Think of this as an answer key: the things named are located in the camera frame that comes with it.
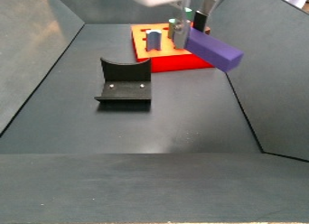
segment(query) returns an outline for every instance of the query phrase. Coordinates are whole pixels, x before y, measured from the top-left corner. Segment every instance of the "green component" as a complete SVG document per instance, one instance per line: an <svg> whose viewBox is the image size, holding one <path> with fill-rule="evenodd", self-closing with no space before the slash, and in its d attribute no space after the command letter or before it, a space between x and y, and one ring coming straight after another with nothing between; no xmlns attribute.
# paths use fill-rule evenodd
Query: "green component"
<svg viewBox="0 0 309 224"><path fill-rule="evenodd" d="M185 7L187 20L192 21L192 10Z"/></svg>

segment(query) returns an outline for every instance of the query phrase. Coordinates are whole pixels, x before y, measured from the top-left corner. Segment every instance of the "silver part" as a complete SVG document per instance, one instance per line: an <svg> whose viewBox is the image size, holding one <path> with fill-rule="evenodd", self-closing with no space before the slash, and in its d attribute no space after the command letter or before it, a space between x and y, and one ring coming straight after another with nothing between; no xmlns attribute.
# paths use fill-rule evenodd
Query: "silver part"
<svg viewBox="0 0 309 224"><path fill-rule="evenodd" d="M180 5L180 14L173 25L173 36L172 42L175 44L175 49L183 49L187 44L191 22L187 20L185 8L189 5L189 0L183 0Z"/></svg>
<svg viewBox="0 0 309 224"><path fill-rule="evenodd" d="M156 49L160 51L160 42L161 42L161 31L160 30L145 31L145 50L149 51L152 49Z"/></svg>
<svg viewBox="0 0 309 224"><path fill-rule="evenodd" d="M189 7L191 0L181 0L169 3L171 6L176 7L177 9L181 9L183 7Z"/></svg>
<svg viewBox="0 0 309 224"><path fill-rule="evenodd" d="M216 8L219 0L203 0L203 4L199 12L204 15L210 15L214 9Z"/></svg>
<svg viewBox="0 0 309 224"><path fill-rule="evenodd" d="M175 25L173 39L175 49L183 49L187 44L188 34L191 29L191 22L187 20Z"/></svg>
<svg viewBox="0 0 309 224"><path fill-rule="evenodd" d="M176 24L176 20L173 18L171 18L168 20L168 33L167 33L168 39L172 39L173 31L175 31L175 24Z"/></svg>

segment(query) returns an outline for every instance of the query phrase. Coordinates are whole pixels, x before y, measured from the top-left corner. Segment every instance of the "black panel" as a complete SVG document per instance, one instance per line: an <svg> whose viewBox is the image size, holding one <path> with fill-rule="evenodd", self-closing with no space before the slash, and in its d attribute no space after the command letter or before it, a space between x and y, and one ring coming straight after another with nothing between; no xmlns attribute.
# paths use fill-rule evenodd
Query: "black panel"
<svg viewBox="0 0 309 224"><path fill-rule="evenodd" d="M226 0L210 26L244 52L228 77L264 151L309 160L307 14L282 0Z"/></svg>

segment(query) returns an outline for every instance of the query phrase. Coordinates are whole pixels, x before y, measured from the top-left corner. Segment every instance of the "black holder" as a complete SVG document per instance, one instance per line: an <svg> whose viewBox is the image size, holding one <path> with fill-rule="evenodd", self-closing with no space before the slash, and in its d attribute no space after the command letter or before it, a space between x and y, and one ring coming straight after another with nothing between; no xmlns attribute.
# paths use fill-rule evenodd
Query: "black holder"
<svg viewBox="0 0 309 224"><path fill-rule="evenodd" d="M105 84L100 102L151 102L151 59L133 64L119 64L101 58Z"/></svg>

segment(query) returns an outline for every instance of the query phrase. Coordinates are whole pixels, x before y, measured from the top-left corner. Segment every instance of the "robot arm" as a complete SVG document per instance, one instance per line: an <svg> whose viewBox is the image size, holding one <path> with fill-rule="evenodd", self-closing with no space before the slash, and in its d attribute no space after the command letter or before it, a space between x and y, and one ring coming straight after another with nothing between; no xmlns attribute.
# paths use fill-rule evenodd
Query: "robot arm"
<svg viewBox="0 0 309 224"><path fill-rule="evenodd" d="M192 27L184 13L189 0L133 1L145 6L172 4L180 8L179 18L176 18L172 28L172 42L176 49L185 49L224 72L239 65L243 55L242 51L203 33L207 16L216 8L219 0L203 0L200 9L195 12Z"/></svg>

